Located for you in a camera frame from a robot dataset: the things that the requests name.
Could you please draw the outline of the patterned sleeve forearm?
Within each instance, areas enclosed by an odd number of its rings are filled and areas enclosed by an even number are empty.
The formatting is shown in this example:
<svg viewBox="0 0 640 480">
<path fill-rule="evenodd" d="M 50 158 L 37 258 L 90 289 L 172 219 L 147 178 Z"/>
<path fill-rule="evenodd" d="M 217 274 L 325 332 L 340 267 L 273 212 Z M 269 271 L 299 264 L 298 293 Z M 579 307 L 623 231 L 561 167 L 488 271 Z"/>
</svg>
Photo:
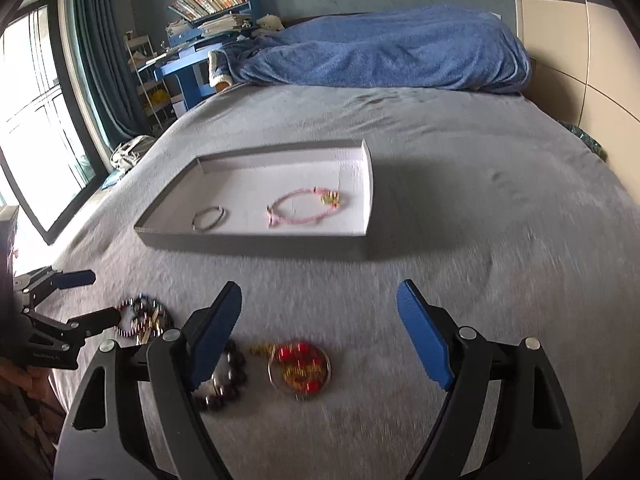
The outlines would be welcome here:
<svg viewBox="0 0 640 480">
<path fill-rule="evenodd" d="M 35 400 L 1 383 L 1 478 L 52 479 L 66 414 L 55 398 Z"/>
</svg>

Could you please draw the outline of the left hand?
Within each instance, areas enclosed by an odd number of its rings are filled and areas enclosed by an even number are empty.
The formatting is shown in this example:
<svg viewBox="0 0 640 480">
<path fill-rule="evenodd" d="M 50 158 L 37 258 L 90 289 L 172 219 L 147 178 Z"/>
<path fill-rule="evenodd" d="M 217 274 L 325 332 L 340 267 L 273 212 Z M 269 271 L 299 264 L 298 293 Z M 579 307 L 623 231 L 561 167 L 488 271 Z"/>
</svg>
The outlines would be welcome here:
<svg viewBox="0 0 640 480">
<path fill-rule="evenodd" d="M 12 361 L 2 358 L 0 376 L 4 382 L 22 388 L 35 400 L 46 400 L 51 392 L 48 368 L 28 366 L 21 368 Z"/>
</svg>

